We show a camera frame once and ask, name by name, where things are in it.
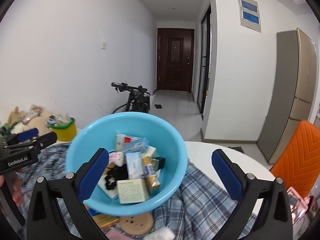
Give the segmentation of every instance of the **glass door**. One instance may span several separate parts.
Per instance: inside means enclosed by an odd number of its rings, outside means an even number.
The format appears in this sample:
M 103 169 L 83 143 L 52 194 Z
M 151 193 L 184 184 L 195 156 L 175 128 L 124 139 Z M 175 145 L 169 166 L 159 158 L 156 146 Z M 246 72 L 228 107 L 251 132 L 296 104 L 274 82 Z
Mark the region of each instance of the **glass door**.
M 201 22 L 201 33 L 201 62 L 197 103 L 203 118 L 204 105 L 209 85 L 209 69 L 211 60 L 211 7 L 209 7 Z

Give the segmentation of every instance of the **black mat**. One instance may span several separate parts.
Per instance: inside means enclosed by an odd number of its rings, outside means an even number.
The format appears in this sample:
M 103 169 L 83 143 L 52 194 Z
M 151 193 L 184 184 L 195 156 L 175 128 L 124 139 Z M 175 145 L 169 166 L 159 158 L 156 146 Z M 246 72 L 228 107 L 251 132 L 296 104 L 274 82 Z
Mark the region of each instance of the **black mat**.
M 228 147 L 244 154 L 242 147 Z

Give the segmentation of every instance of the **refrigerator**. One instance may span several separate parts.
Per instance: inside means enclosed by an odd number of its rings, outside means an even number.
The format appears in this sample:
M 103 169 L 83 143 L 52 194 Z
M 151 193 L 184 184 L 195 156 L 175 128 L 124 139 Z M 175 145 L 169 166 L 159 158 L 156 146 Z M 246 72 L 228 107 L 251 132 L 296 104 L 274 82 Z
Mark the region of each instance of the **refrigerator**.
M 277 33 L 273 94 L 257 141 L 270 164 L 281 156 L 299 122 L 309 117 L 316 85 L 316 62 L 314 43 L 302 30 Z

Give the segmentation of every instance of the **round table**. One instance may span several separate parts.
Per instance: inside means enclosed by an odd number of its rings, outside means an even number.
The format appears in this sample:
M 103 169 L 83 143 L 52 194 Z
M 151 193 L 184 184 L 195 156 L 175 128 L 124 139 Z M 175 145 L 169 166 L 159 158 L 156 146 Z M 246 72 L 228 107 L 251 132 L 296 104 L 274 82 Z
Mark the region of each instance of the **round table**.
M 188 158 L 190 161 L 205 175 L 217 183 L 221 188 L 226 190 L 218 174 L 211 164 L 212 152 L 216 149 L 222 149 L 228 158 L 233 162 L 237 163 L 244 173 L 252 173 L 258 179 L 271 180 L 275 179 L 275 176 L 266 169 L 262 164 L 258 163 L 253 158 L 224 146 L 211 143 L 203 142 L 185 142 L 188 152 Z M 253 213 L 258 214 L 262 204 L 262 199 L 258 199 L 254 208 Z

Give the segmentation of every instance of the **blue display panel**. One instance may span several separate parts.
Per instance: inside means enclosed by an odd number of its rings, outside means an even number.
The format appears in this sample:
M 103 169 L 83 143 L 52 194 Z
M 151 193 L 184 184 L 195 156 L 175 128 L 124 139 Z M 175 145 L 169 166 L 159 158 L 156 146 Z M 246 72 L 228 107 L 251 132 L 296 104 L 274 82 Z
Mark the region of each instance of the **blue display panel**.
M 242 5 L 243 8 L 246 8 L 246 9 L 248 9 L 250 11 L 253 11 L 253 12 L 256 12 L 256 13 L 258 12 L 257 6 L 255 6 L 255 5 L 251 4 L 251 3 L 248 3 L 246 1 L 242 1 L 241 0 L 241 5 Z
M 243 12 L 243 18 L 253 23 L 259 24 L 259 17 L 247 12 Z

